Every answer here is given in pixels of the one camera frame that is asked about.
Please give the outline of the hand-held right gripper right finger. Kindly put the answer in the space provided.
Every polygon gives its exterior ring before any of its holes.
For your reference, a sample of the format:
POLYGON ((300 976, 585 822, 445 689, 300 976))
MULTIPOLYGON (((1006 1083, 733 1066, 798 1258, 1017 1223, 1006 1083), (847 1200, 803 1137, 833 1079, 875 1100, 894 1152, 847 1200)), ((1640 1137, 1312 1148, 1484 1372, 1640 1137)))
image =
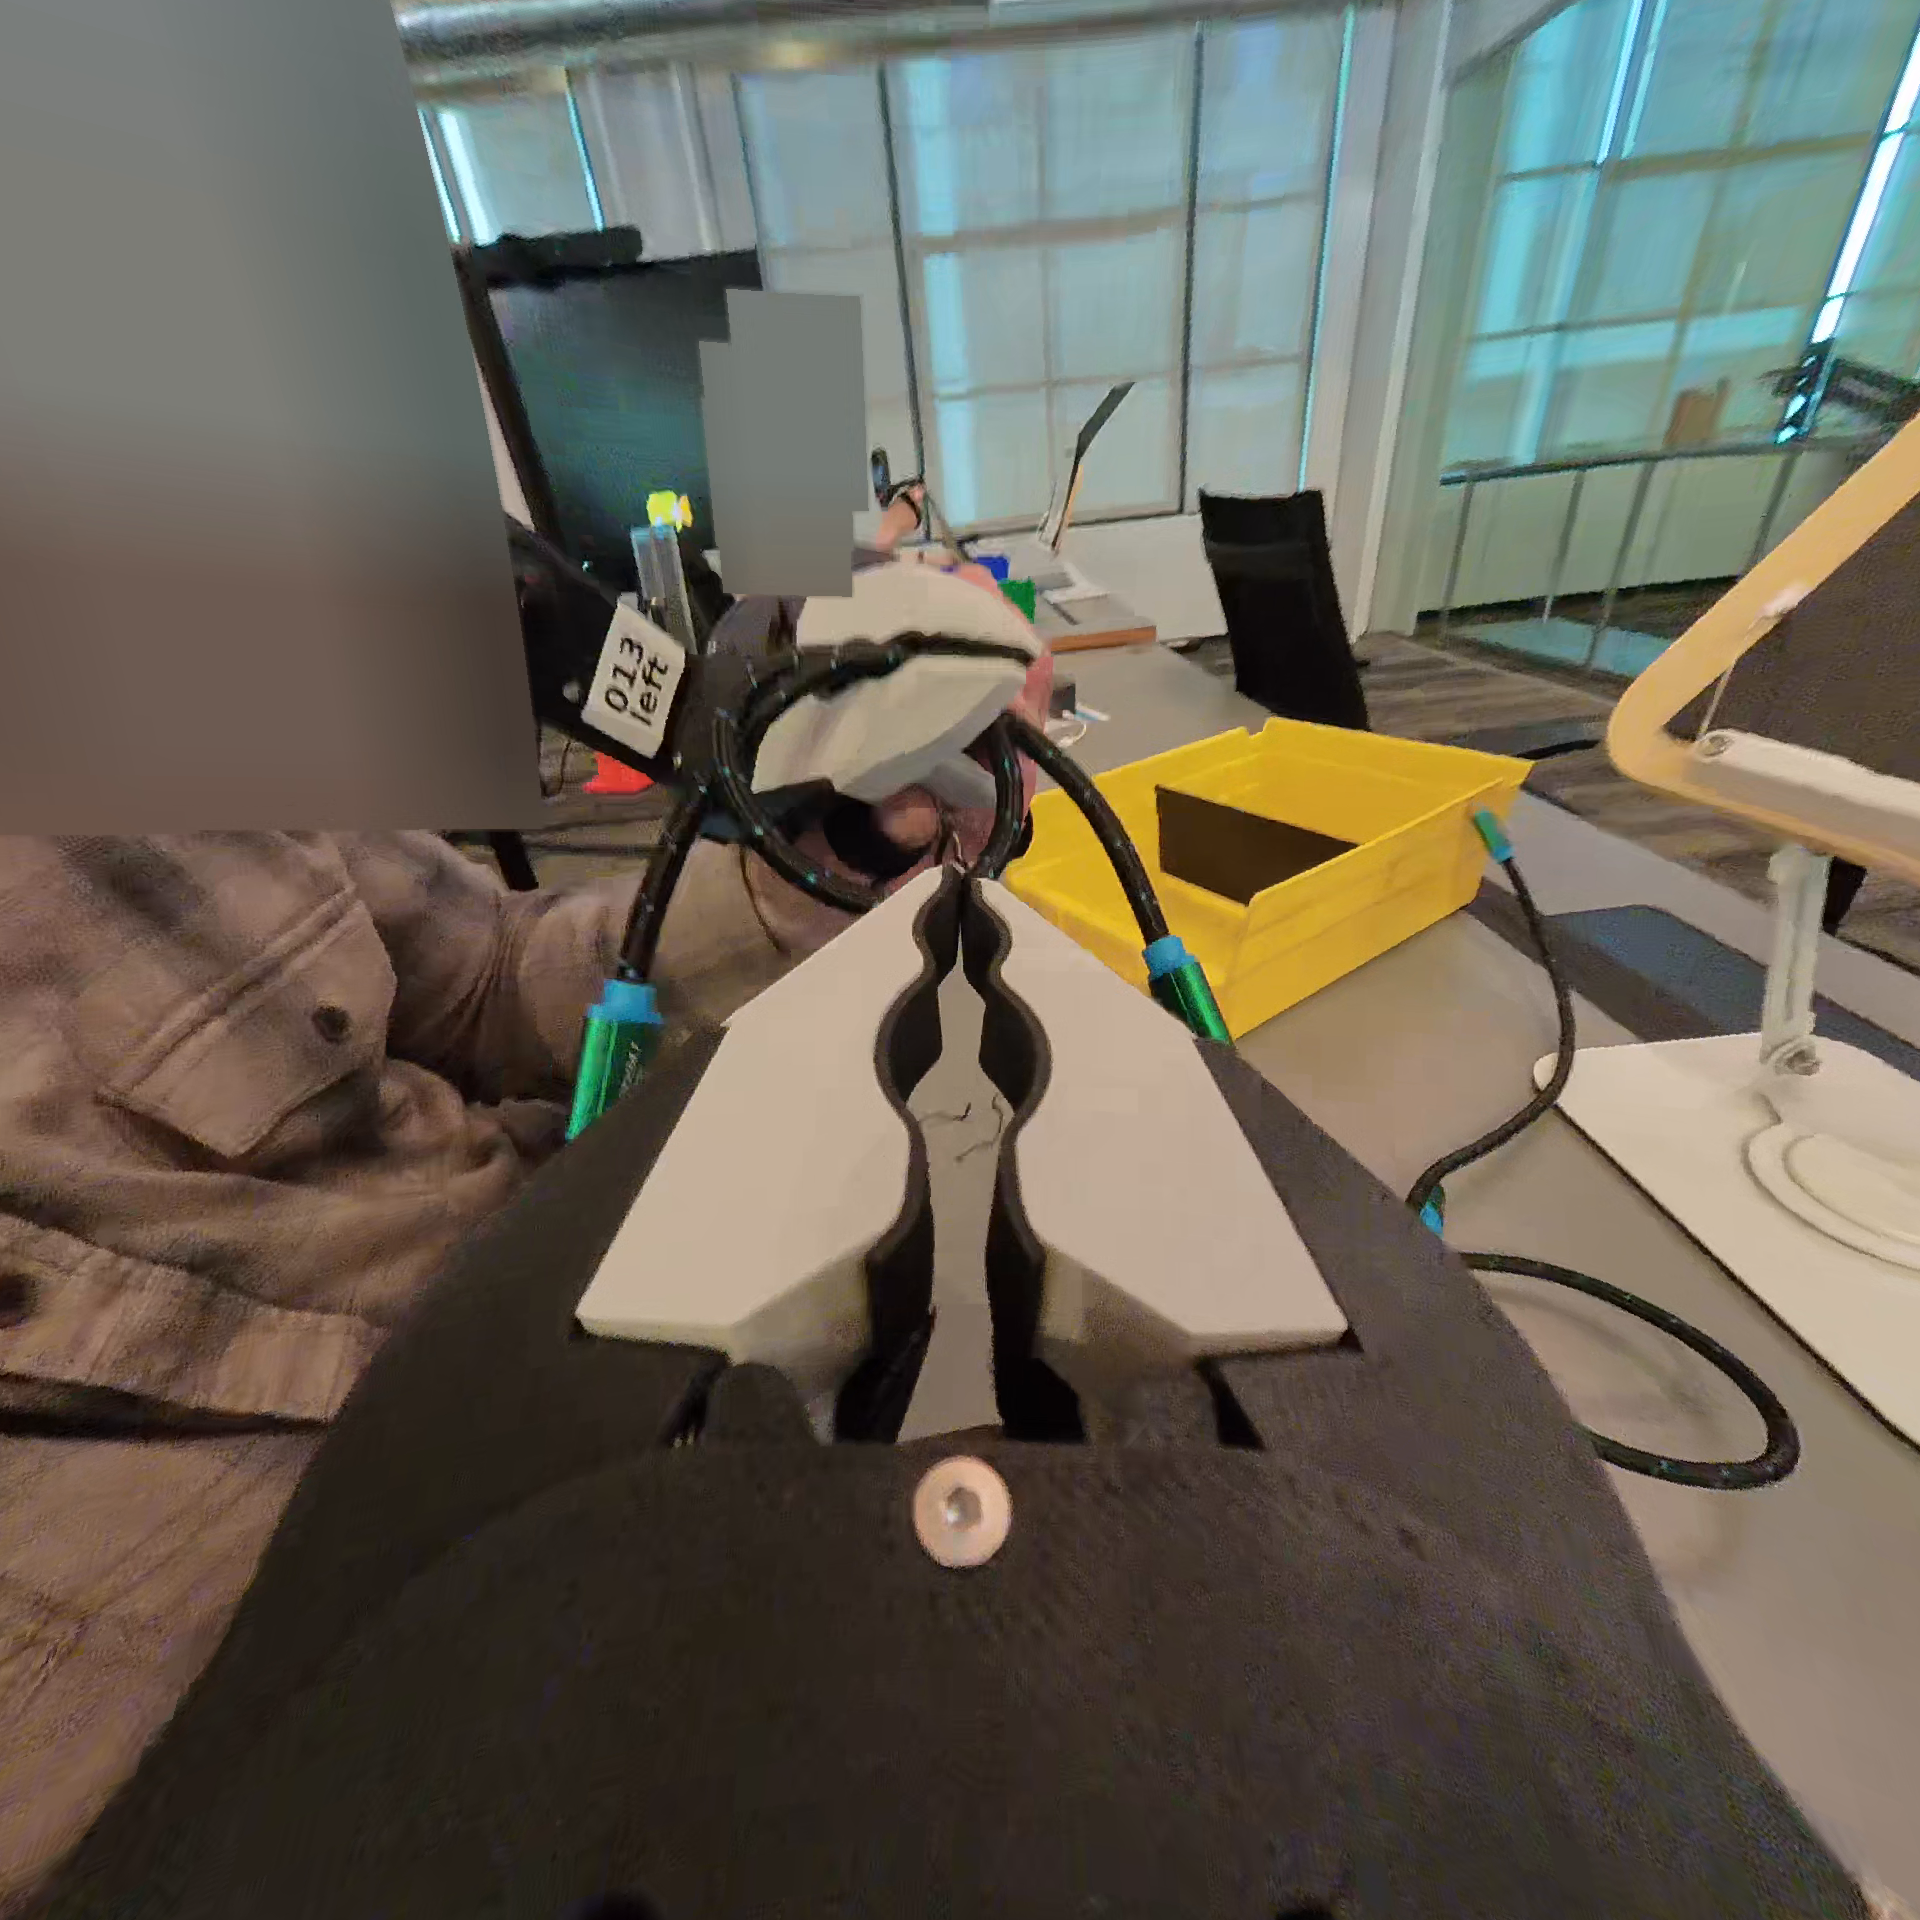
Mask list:
POLYGON ((1197 1040, 1004 886, 965 966, 1004 1105, 988 1223, 997 1411, 1084 1436, 1144 1384, 1350 1338, 1305 1238, 1197 1040))

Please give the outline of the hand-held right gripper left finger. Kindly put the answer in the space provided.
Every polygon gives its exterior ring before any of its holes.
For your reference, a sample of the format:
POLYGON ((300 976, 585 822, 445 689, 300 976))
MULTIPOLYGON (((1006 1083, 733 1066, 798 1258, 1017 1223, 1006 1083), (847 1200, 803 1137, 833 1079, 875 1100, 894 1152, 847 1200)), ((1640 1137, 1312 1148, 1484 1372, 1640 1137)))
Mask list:
POLYGON ((956 874, 929 871, 744 1004, 575 1318, 781 1372, 824 1436, 894 1436, 931 1338, 929 1144, 956 874))

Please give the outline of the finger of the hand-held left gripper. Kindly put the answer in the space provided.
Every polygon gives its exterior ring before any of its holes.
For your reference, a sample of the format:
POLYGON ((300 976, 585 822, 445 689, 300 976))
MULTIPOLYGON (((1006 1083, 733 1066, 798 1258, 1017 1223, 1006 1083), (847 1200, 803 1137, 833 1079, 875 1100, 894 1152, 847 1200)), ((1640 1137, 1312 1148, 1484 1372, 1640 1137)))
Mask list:
POLYGON ((755 797, 828 787, 843 801, 993 801, 997 778, 973 750, 1006 717, 1026 719, 1026 703, 807 695, 761 737, 755 797))
POLYGON ((1046 645, 993 585, 858 585, 800 602, 798 656, 824 670, 824 695, 870 689, 920 662, 993 670, 1018 689, 1046 645))

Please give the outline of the person's left forearm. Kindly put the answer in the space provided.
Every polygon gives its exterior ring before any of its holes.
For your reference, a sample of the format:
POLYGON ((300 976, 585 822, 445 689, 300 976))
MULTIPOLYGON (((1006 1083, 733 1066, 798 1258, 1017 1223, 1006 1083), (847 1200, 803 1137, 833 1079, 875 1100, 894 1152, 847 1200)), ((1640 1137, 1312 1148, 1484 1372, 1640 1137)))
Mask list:
POLYGON ((186 998, 118 1100, 206 1162, 389 1211, 490 1211, 547 1158, 641 879, 505 893, 430 833, 169 844, 186 998))

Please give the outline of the person's left hand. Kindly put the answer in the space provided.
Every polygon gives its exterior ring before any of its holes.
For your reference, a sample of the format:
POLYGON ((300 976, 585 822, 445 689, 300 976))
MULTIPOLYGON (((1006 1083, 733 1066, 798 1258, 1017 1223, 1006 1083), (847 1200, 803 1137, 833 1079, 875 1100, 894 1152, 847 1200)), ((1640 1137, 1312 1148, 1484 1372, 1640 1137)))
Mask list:
POLYGON ((997 781, 982 778, 965 794, 956 770, 937 785, 906 787, 862 810, 855 871, 882 893, 942 865, 973 865, 1000 822, 997 781))

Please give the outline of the black monitor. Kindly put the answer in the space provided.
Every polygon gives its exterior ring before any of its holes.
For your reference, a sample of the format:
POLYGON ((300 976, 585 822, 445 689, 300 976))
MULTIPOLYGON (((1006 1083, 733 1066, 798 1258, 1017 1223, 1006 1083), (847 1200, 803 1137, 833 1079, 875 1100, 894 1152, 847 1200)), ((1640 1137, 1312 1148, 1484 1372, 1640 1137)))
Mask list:
POLYGON ((755 253, 646 257, 638 229, 459 246, 453 282, 535 533, 616 592, 638 587, 650 496, 690 504, 685 550, 717 550, 702 345, 755 253))

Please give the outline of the yellow plastic bin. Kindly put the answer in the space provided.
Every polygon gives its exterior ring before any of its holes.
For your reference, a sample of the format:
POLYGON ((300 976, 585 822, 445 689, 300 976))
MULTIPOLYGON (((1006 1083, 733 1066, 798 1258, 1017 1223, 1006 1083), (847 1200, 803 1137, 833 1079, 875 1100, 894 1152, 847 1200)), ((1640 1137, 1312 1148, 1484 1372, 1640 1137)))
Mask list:
POLYGON ((1528 766, 1294 719, 1091 778, 1230 1040, 1466 908, 1528 766))

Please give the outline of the black office chair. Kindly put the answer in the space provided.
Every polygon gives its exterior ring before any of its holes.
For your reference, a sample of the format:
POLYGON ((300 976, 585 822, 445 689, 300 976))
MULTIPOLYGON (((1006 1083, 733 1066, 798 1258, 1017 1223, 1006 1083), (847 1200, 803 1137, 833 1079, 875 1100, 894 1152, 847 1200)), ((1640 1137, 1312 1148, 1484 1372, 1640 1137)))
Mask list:
POLYGON ((1322 495, 1197 501, 1235 689, 1287 721, 1372 733, 1322 495))

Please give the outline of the white stand base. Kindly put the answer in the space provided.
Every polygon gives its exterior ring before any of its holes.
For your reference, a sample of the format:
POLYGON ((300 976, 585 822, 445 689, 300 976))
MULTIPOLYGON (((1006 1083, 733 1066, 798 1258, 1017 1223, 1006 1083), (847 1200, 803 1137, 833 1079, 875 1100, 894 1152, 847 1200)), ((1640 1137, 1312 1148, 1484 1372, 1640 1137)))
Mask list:
POLYGON ((1918 1448, 1918 1079, 1844 1043, 1580 1050, 1558 1109, 1918 1448))

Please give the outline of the person's torso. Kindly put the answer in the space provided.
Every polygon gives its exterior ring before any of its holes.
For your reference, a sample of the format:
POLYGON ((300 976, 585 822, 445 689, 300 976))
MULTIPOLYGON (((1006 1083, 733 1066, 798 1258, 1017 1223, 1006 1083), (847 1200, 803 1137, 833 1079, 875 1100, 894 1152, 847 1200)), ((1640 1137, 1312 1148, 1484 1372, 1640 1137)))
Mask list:
POLYGON ((176 841, 3 836, 3 1827, 25 1832, 130 1766, 309 1436, 539 1165, 490 1211, 389 1211, 127 1109, 124 1062, 191 993, 176 841))

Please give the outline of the white board holder bar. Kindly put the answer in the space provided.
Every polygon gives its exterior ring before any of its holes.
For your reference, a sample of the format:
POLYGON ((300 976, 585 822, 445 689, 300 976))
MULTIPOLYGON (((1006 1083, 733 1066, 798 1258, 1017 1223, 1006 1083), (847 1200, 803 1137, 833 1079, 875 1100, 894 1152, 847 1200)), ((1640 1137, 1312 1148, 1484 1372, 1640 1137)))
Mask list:
POLYGON ((1694 785, 1725 810, 1869 871, 1918 883, 1918 781, 1749 733, 1712 733, 1688 760, 1694 785))

